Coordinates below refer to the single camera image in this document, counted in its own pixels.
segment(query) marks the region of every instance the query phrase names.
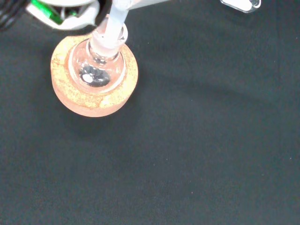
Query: cork ring stand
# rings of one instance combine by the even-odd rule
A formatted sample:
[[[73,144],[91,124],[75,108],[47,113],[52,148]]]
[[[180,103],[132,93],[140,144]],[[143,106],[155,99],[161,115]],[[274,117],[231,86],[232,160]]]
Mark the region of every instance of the cork ring stand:
[[[90,37],[91,34],[66,37],[57,45],[51,59],[52,85],[58,99],[71,111],[87,117],[102,117],[116,112],[127,102],[137,84],[138,67],[133,53],[124,44],[120,53],[126,69],[120,83],[105,93],[81,89],[70,74],[69,56],[77,44]]]

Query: glassware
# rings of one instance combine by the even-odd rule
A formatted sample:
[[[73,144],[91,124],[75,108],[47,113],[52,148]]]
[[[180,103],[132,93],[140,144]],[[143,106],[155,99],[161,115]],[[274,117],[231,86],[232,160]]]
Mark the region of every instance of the glassware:
[[[127,41],[128,30],[123,24],[119,38],[105,38],[108,16],[95,29],[91,38],[77,44],[70,52],[68,69],[73,81],[90,93],[105,93],[116,88],[126,73],[120,48]]]
[[[262,0],[220,0],[224,5],[230,6],[243,13],[252,13],[262,4]]]

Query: green tape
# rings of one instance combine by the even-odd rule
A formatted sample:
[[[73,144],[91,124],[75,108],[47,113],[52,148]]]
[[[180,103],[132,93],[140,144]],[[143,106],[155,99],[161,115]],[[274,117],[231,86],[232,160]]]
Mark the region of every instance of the green tape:
[[[77,16],[77,13],[76,13],[75,11],[71,11],[71,12],[70,12],[70,15]]]
[[[38,0],[31,0],[31,3],[37,7],[47,18],[51,19],[56,24],[62,24],[63,20],[60,15],[56,13],[50,6],[39,2]]]

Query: black tabletop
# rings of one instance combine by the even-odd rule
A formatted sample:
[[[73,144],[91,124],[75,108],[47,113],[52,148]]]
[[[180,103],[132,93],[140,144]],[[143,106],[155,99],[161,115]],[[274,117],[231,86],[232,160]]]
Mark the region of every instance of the black tabletop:
[[[129,12],[139,81],[85,118],[54,94],[64,35],[23,16],[0,34],[0,224],[297,225],[300,2]]]

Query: dark mat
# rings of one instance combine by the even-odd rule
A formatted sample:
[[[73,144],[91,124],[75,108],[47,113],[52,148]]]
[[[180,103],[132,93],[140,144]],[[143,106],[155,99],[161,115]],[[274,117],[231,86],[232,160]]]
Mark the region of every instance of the dark mat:
[[[174,0],[126,24],[138,86],[99,119],[54,94],[64,35],[26,16],[0,34],[0,224],[299,224],[300,3]]]

